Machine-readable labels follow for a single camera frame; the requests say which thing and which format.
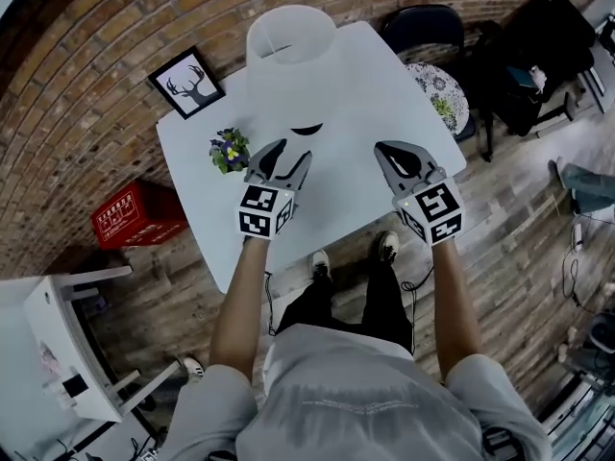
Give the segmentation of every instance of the white lampshade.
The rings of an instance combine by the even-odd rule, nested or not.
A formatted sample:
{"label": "white lampshade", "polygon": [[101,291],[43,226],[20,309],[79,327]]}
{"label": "white lampshade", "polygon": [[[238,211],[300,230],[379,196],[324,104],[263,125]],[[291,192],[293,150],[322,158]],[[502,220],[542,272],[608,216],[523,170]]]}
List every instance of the white lampshade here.
{"label": "white lampshade", "polygon": [[331,117],[342,86],[336,31],[328,15],[303,5],[279,7],[252,24],[248,97],[259,115],[290,129]]}

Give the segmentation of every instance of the brick wall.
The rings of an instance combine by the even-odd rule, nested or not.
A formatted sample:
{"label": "brick wall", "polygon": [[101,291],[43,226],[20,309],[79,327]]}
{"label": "brick wall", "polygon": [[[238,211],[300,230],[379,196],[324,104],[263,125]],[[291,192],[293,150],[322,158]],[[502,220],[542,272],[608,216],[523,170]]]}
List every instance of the brick wall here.
{"label": "brick wall", "polygon": [[90,213],[129,180],[171,183],[155,129],[171,108],[146,78],[187,47],[223,78],[243,65],[254,18],[279,5],[377,25],[401,6],[444,3],[470,24],[501,21],[524,1],[74,0],[0,100],[0,278],[94,247]]}

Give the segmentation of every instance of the person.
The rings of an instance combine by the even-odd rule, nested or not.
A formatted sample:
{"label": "person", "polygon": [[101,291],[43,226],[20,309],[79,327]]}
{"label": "person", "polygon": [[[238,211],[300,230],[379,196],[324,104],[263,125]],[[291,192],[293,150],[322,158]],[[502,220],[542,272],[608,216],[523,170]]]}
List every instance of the person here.
{"label": "person", "polygon": [[561,185],[570,189],[574,213],[591,213],[615,204],[615,176],[594,173],[563,157],[557,158],[555,166]]}
{"label": "person", "polygon": [[412,323],[391,266],[399,239],[387,232],[374,251],[360,325],[332,317],[329,259],[322,251],[311,258],[313,284],[284,313],[265,358],[258,410],[251,382],[268,248],[266,240],[245,242],[209,366],[182,389],[160,461],[551,459],[542,426],[502,366],[482,354],[453,240],[432,248],[444,385],[410,353]]}

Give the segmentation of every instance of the sleeve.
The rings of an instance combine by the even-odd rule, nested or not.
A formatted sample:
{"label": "sleeve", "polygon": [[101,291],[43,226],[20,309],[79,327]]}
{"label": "sleeve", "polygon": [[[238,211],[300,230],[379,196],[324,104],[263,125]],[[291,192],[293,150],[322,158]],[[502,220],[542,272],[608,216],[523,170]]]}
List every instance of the sleeve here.
{"label": "sleeve", "polygon": [[257,412],[248,379],[212,365],[201,380],[182,388],[159,461],[202,461],[216,452],[211,459],[236,459],[235,438]]}
{"label": "sleeve", "polygon": [[551,443],[540,423],[510,383],[503,367],[485,355],[470,355],[446,377],[446,387],[467,406],[485,432],[507,430],[521,443],[527,461],[552,459]]}

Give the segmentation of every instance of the gray t-shirt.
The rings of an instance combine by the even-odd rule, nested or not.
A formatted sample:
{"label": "gray t-shirt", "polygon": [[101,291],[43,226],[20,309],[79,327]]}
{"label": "gray t-shirt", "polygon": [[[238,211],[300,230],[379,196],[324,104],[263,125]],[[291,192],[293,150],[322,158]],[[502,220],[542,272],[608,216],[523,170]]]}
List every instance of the gray t-shirt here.
{"label": "gray t-shirt", "polygon": [[521,443],[528,461],[551,459],[542,426],[484,355],[456,364],[443,387],[396,344],[295,325],[275,338],[263,374],[260,411],[246,377],[230,367],[211,366],[187,384],[159,460],[227,451],[240,461],[474,461],[489,459],[482,433],[494,426]]}

